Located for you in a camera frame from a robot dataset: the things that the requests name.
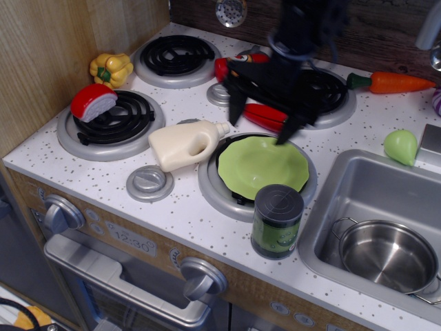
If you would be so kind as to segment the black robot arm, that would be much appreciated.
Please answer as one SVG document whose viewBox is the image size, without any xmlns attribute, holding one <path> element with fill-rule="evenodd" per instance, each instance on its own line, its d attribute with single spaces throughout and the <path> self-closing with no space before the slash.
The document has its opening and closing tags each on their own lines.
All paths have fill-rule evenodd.
<svg viewBox="0 0 441 331">
<path fill-rule="evenodd" d="M 347 1 L 283 1 L 280 23 L 269 35 L 269 61 L 233 60 L 223 85 L 229 93 L 229 122 L 236 125 L 248 99 L 287 115 L 277 139 L 287 142 L 300 127 L 315 123 L 327 106 L 326 90 L 301 77 L 302 65 L 318 49 L 332 45 L 348 23 Z"/>
</svg>

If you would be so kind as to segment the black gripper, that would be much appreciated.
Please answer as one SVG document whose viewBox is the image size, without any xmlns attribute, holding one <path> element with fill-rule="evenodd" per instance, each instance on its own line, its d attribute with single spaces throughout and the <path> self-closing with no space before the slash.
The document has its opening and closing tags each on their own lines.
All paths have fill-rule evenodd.
<svg viewBox="0 0 441 331">
<path fill-rule="evenodd" d="M 246 101 L 254 99 L 287 115 L 276 145 L 286 143 L 301 127 L 319 117 L 322 93 L 299 82 L 302 64 L 273 55 L 266 63 L 230 62 L 223 85 L 229 92 L 229 122 L 235 126 Z"/>
</svg>

